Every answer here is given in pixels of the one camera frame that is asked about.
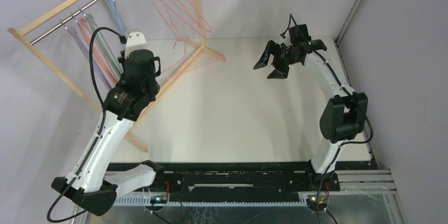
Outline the pink notched hanger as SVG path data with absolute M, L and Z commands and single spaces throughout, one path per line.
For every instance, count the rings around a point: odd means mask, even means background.
M 203 15 L 201 0 L 150 0 L 151 4 L 174 35 L 173 47 L 183 45 L 183 56 L 162 70 L 166 79 L 182 76 L 202 67 L 224 62 L 225 56 L 207 47 L 212 27 Z

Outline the green plastic hanger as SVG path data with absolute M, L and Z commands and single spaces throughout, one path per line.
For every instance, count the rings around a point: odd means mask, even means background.
M 88 37 L 87 33 L 93 34 L 93 31 L 99 28 L 99 26 L 91 14 L 84 14 L 79 24 L 85 41 L 90 43 L 91 37 Z M 100 32 L 95 37 L 93 54 L 109 81 L 116 83 L 122 74 L 122 70 L 118 66 L 117 58 L 113 56 L 111 48 Z

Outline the pink curved plastic hanger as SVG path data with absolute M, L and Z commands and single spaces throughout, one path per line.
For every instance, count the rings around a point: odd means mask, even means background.
M 89 52 L 90 39 L 93 31 L 99 26 L 91 14 L 84 14 L 76 18 L 76 24 L 79 30 L 81 43 Z M 115 85 L 122 71 L 118 68 L 117 60 L 113 57 L 112 50 L 107 44 L 102 33 L 97 33 L 94 40 L 92 56 L 94 59 L 94 72 L 100 77 L 107 88 Z

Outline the purple plastic hanger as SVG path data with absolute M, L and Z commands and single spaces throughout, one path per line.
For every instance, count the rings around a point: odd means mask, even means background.
M 73 39 L 75 40 L 79 49 L 81 50 L 81 52 L 87 59 L 87 62 L 89 62 L 89 51 L 88 51 L 87 47 L 84 45 L 84 43 L 82 42 L 82 40 L 80 39 L 80 37 L 78 36 L 77 31 L 73 27 L 67 27 L 64 24 L 62 24 L 62 25 L 73 37 Z M 106 76 L 104 75 L 104 73 L 102 72 L 102 70 L 100 69 L 100 66 L 98 65 L 98 63 L 96 61 L 93 61 L 93 69 L 94 69 L 95 76 L 99 76 L 99 79 L 101 80 L 103 85 L 106 87 L 106 89 L 110 90 L 111 84 L 107 80 Z

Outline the blue plastic hanger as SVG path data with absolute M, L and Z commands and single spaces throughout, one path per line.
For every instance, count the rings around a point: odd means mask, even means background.
M 112 19 L 117 27 L 118 32 L 121 35 L 125 35 L 125 29 L 124 29 L 123 23 L 121 21 L 121 18 L 119 16 L 118 10 L 116 8 L 115 0 L 107 0 L 107 5 L 108 5 L 109 11 L 111 13 Z

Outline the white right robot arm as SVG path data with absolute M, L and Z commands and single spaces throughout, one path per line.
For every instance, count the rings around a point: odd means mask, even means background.
M 253 68 L 257 70 L 271 64 L 274 70 L 268 79 L 286 79 L 290 66 L 300 64 L 315 76 L 327 104 L 319 119 L 323 139 L 310 160 L 312 172 L 305 176 L 305 183 L 311 190 L 319 190 L 326 184 L 325 174 L 334 171 L 344 146 L 352 144 L 363 132 L 368 98 L 338 77 L 330 60 L 323 55 L 327 46 L 321 39 L 312 39 L 305 24 L 289 27 L 287 32 L 289 36 L 283 38 L 282 43 L 267 42 Z

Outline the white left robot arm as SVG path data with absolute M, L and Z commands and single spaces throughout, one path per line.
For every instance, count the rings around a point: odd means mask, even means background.
M 160 89 L 160 58 L 147 49 L 120 57 L 124 73 L 109 91 L 102 114 L 80 160 L 66 177 L 57 177 L 51 186 L 77 206 L 96 215 L 104 215 L 117 198 L 142 187 L 153 191 L 164 187 L 162 167 L 144 161 L 127 171 L 107 173 L 118 145 L 137 121 L 142 110 L 155 101 Z

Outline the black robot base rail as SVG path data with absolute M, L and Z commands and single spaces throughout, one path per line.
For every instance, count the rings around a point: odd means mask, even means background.
M 262 204 L 293 203 L 305 192 L 340 191 L 342 175 L 351 171 L 376 170 L 368 161 L 338 161 L 335 170 L 317 175 L 311 163 L 161 163 L 150 185 L 135 192 L 170 194 L 183 203 Z

